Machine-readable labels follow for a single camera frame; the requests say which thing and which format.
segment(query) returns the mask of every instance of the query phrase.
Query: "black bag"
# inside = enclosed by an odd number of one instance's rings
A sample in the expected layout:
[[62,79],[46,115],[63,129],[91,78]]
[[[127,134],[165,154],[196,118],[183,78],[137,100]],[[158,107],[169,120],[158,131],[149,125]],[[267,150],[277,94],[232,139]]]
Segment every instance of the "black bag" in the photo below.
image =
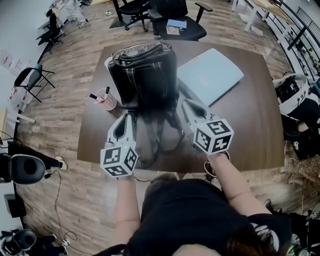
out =
[[177,55],[170,44],[157,41],[119,50],[108,69],[125,109],[143,112],[177,106]]
[[[177,54],[170,44],[149,42],[117,51],[108,69],[118,89],[122,105],[141,114],[150,142],[152,159],[140,160],[140,167],[149,168],[159,154],[169,154],[184,138],[176,106],[179,99]],[[152,120],[156,118],[156,131]],[[177,129],[179,140],[174,148],[161,145],[165,121]]]

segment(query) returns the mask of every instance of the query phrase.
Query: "paper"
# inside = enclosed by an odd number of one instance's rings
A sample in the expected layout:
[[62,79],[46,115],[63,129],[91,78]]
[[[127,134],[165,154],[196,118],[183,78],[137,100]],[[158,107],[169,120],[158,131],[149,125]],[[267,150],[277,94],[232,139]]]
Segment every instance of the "paper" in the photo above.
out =
[[265,6],[266,8],[273,8],[274,6],[267,0],[257,0],[258,2],[260,2],[260,4],[262,4],[263,6]]
[[177,27],[177,28],[187,28],[187,23],[180,20],[168,19],[167,26]]
[[168,35],[180,35],[179,28],[174,26],[166,26],[166,33]]
[[243,13],[238,13],[240,19],[244,22],[244,23],[248,23],[248,20],[249,20],[249,16],[248,15],[245,15]]
[[258,34],[259,36],[262,36],[262,37],[263,37],[263,35],[264,35],[264,32],[263,32],[261,29],[255,27],[255,26],[251,26],[251,30],[252,30],[254,33]]

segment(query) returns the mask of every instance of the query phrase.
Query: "chair armrest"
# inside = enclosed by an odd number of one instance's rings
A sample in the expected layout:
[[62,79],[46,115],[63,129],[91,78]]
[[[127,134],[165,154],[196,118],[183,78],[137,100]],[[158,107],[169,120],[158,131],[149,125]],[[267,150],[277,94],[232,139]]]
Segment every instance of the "chair armrest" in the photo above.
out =
[[207,12],[212,12],[212,11],[213,11],[213,9],[212,9],[211,7],[209,7],[208,5],[206,5],[206,4],[202,3],[202,2],[196,2],[195,4],[196,4],[197,6],[199,6],[200,9],[201,9],[201,8],[202,8],[202,9],[205,9]]
[[151,21],[158,21],[163,18],[163,16],[159,12],[157,12],[155,9],[148,10],[148,14],[151,18]]
[[208,5],[202,3],[202,2],[196,2],[195,4],[200,7],[198,15],[196,16],[196,20],[195,20],[197,23],[199,23],[199,21],[200,21],[200,19],[202,17],[202,14],[204,13],[204,10],[206,10],[207,12],[212,12],[213,9],[211,7],[209,7]]
[[42,35],[39,35],[35,40],[38,40],[44,36],[44,33]]

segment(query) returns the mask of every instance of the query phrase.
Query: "sneaker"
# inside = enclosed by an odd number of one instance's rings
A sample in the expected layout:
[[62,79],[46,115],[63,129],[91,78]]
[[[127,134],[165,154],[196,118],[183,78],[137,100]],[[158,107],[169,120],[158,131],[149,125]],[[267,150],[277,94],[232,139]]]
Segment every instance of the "sneaker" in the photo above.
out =
[[70,241],[68,239],[62,240],[62,245],[68,246],[68,245],[70,245]]
[[272,209],[272,202],[271,202],[271,200],[270,200],[270,199],[267,199],[267,200],[264,202],[263,206],[264,206],[265,208],[267,208],[268,210],[269,210],[269,209]]
[[58,160],[60,163],[62,163],[62,167],[61,167],[62,170],[65,171],[68,168],[66,162],[63,160],[61,156],[57,156],[55,159]]
[[63,254],[64,254],[64,255],[68,255],[67,247],[66,247],[65,245],[62,245],[62,246],[63,246],[63,248],[64,248],[64,252],[63,252]]

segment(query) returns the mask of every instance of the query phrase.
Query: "hand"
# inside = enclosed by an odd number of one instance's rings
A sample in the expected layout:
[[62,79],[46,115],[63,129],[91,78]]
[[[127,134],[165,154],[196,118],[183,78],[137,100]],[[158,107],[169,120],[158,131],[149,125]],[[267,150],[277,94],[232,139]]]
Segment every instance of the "hand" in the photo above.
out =
[[211,165],[211,168],[214,169],[214,166],[217,166],[217,164],[221,161],[227,160],[229,162],[229,159],[226,154],[224,153],[216,153],[207,155],[207,159]]

